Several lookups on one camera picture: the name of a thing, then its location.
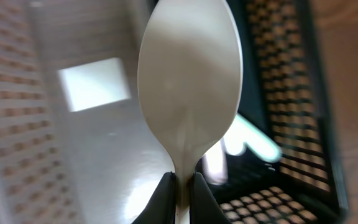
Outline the black plastic basket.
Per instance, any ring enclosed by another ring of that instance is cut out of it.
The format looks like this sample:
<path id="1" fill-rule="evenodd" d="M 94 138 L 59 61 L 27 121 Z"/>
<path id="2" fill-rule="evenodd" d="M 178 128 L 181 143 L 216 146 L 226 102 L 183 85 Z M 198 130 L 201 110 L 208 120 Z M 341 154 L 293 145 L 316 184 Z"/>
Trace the black plastic basket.
<path id="1" fill-rule="evenodd" d="M 282 151 L 264 162 L 246 144 L 210 184 L 224 223 L 344 223 L 349 211 L 311 3 L 229 1 L 244 76 L 239 114 Z"/>

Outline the white plastic fork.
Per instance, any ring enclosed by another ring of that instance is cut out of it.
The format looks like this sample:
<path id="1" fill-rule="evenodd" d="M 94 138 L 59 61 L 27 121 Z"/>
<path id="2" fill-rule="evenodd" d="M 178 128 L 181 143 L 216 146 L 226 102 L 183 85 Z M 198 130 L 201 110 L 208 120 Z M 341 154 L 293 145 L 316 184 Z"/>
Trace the white plastic fork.
<path id="1" fill-rule="evenodd" d="M 227 181 L 226 154 L 223 140 L 213 145 L 203 156 L 203 175 L 212 185 L 222 185 Z"/>

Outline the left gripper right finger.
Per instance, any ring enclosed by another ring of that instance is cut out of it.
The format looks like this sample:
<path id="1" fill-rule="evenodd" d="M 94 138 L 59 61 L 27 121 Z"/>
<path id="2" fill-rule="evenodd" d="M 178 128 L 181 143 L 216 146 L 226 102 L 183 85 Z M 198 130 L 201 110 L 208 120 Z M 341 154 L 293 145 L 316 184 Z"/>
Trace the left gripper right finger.
<path id="1" fill-rule="evenodd" d="M 195 172 L 190 180 L 190 223 L 231 224 L 199 172 Z"/>

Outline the white spoon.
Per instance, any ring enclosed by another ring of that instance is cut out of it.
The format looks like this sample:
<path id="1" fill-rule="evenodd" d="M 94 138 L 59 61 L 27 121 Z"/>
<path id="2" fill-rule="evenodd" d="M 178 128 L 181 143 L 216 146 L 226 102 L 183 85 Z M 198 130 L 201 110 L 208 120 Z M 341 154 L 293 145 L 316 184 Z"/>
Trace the white spoon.
<path id="1" fill-rule="evenodd" d="M 175 168 L 175 221 L 188 223 L 195 166 L 239 106 L 242 48 L 228 3 L 159 1 L 145 28 L 137 75 L 142 114 Z"/>

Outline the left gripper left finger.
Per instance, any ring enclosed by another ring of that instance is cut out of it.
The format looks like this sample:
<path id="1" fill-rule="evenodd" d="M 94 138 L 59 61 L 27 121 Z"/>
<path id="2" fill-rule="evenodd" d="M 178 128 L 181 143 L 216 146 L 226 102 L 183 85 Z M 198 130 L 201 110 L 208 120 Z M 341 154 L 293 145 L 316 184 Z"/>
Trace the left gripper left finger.
<path id="1" fill-rule="evenodd" d="M 132 224 L 174 224 L 176 216 L 176 175 L 166 172 L 149 202 Z"/>

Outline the pale green plastic fork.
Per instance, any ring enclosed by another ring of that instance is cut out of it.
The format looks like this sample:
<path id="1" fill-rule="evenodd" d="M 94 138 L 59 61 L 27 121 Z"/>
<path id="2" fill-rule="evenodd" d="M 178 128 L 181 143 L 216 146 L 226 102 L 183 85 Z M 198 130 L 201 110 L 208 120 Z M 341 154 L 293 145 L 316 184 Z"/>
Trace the pale green plastic fork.
<path id="1" fill-rule="evenodd" d="M 240 114 L 236 114 L 223 137 L 223 148 L 231 156 L 240 156 L 250 149 L 260 160 L 275 163 L 282 158 L 282 150 L 270 137 Z"/>

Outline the clear plastic basket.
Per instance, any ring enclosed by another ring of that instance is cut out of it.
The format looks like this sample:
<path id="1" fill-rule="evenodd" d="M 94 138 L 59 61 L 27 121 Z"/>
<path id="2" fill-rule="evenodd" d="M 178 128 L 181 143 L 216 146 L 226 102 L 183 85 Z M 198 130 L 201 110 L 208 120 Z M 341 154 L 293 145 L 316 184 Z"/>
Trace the clear plastic basket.
<path id="1" fill-rule="evenodd" d="M 168 154 L 137 96 L 150 1 L 0 1 L 0 223 L 132 223 Z"/>

